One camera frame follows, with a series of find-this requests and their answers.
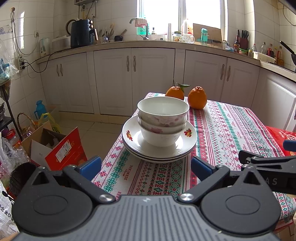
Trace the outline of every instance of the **pink towel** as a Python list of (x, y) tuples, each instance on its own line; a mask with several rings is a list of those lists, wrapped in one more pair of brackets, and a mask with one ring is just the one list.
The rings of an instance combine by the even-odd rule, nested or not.
[(135, 20), (135, 27), (145, 28), (147, 20), (145, 18), (137, 18)]

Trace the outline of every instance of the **metal screw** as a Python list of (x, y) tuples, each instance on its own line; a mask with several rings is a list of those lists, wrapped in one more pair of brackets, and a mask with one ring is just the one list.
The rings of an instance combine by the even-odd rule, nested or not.
[(183, 193), (180, 195), (180, 199), (182, 201), (192, 201), (194, 199), (194, 196), (191, 193)]
[(99, 199), (102, 202), (111, 202), (113, 201), (113, 196), (111, 196), (110, 194), (102, 194), (99, 196)]

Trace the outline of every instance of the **stacked plates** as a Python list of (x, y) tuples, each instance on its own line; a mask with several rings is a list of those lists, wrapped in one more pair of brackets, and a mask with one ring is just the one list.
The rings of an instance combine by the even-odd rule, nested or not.
[(186, 157), (195, 147), (197, 133), (194, 126), (186, 121), (175, 144), (158, 147), (149, 144), (142, 136), (138, 116), (130, 118), (123, 126), (122, 140), (128, 151), (134, 156), (153, 163), (169, 163)]

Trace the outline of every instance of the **tablecloth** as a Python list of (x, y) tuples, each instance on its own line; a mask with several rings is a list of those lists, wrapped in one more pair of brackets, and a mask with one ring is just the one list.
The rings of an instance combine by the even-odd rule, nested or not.
[[(148, 93), (146, 98), (162, 95)], [(187, 117), (197, 131), (196, 146), (188, 157), (167, 164), (140, 160), (124, 147), (120, 134), (92, 182), (117, 198), (122, 194), (177, 196), (199, 183), (190, 169), (194, 156), (231, 170), (241, 168), (240, 150), (264, 157), (283, 156), (266, 127), (249, 108), (208, 100), (203, 110), (190, 108)], [(281, 206), (281, 223), (291, 221), (296, 210), (295, 200), (282, 193), (274, 195)]]

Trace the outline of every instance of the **orange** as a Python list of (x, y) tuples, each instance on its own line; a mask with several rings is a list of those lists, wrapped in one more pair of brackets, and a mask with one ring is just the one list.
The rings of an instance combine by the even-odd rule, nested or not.
[(184, 100), (184, 92), (179, 86), (172, 86), (168, 89), (165, 95), (168, 97), (174, 97), (180, 100)]
[(207, 95), (202, 87), (193, 88), (188, 94), (188, 104), (191, 108), (201, 110), (207, 104)]

